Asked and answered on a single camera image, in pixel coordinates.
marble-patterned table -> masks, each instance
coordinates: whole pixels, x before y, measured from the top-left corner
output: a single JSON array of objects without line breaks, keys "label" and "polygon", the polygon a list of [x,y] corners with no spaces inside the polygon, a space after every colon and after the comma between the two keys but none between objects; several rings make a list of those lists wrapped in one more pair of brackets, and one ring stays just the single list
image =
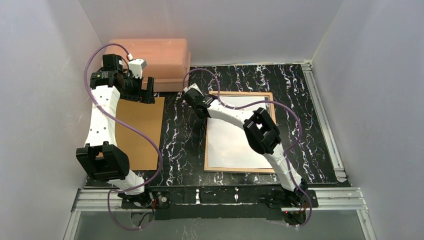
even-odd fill
[{"label": "marble-patterned table", "polygon": [[[299,64],[232,65],[205,67],[217,74],[222,91],[272,92],[274,100],[291,107],[303,127],[300,145],[287,154],[297,172],[308,183],[337,183],[330,155],[315,108]],[[207,93],[217,83],[204,71],[194,72],[190,84],[197,83]],[[159,149],[163,155],[160,175],[151,186],[219,186],[278,184],[275,174],[205,172],[206,120],[198,119],[183,101],[181,92],[159,92],[165,97]],[[296,122],[281,108],[275,117],[283,147],[295,141]],[[154,171],[136,171],[149,178]],[[110,187],[87,179],[86,187]]]}]

wooden picture frame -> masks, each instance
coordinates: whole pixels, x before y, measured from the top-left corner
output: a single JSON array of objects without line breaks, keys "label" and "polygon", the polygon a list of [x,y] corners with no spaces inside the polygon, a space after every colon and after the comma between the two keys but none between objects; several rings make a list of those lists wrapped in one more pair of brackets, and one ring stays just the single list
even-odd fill
[{"label": "wooden picture frame", "polygon": [[[217,95],[217,91],[210,91],[212,95]],[[234,97],[234,96],[255,96],[255,97],[265,97],[268,100],[273,101],[272,92],[247,92],[247,91],[221,91],[220,96]],[[269,115],[271,116],[274,123],[276,123],[276,111],[274,104],[266,103],[269,107]],[[273,174],[274,169],[272,168],[238,168],[238,167],[209,167],[208,161],[208,126],[206,125],[206,146],[204,149],[204,171],[205,172],[231,172],[231,173],[264,173],[264,174]]]}]

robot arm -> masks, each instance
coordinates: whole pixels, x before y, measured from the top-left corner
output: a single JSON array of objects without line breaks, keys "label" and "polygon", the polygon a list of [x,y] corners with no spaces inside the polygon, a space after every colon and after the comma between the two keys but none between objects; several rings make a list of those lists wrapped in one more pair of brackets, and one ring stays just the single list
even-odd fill
[{"label": "robot arm", "polygon": [[[90,78],[91,92],[98,104],[113,117],[118,101],[125,99],[141,103],[154,103],[153,78],[149,77],[147,89],[142,90],[143,68],[146,61],[135,59],[128,63],[124,73],[123,60],[115,54],[103,55],[103,65]],[[142,177],[130,170],[128,156],[121,151],[115,139],[115,121],[92,106],[90,129],[85,146],[76,150],[76,158],[88,176],[94,180],[108,182],[126,190],[144,183]],[[126,195],[143,193],[144,186],[125,192]]]},{"label": "robot arm", "polygon": [[[263,108],[256,111],[235,110],[221,105],[214,95],[203,95],[196,84],[184,89],[184,99],[200,118],[220,119],[244,130],[250,147],[266,158],[277,174],[281,186],[288,191],[301,194],[290,176],[288,161],[284,156],[280,131]],[[298,186],[306,190],[307,185],[290,164],[290,171]]]}]

white wall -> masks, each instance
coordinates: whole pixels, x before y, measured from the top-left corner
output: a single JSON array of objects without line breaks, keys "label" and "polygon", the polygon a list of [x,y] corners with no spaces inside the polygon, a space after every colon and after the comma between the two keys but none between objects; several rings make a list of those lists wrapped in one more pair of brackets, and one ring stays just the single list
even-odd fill
[{"label": "white wall", "polygon": [[378,239],[423,239],[424,2],[345,1],[313,60]]},{"label": "white wall", "polygon": [[86,174],[84,66],[100,46],[74,0],[0,0],[0,239],[62,239]]},{"label": "white wall", "polygon": [[192,65],[311,59],[343,0],[79,0],[102,43],[185,38]]}]

white paper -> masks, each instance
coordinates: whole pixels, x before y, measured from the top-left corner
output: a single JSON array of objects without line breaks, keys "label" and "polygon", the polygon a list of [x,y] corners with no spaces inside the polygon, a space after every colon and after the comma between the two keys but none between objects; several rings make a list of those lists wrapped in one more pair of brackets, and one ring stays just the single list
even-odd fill
[{"label": "white paper", "polygon": [[[221,96],[220,98],[235,106],[265,100],[263,96]],[[258,108],[266,109],[266,104],[250,106],[245,111],[252,112]],[[272,168],[264,156],[251,149],[243,129],[228,122],[208,118],[207,141],[207,159],[210,168]]]}]

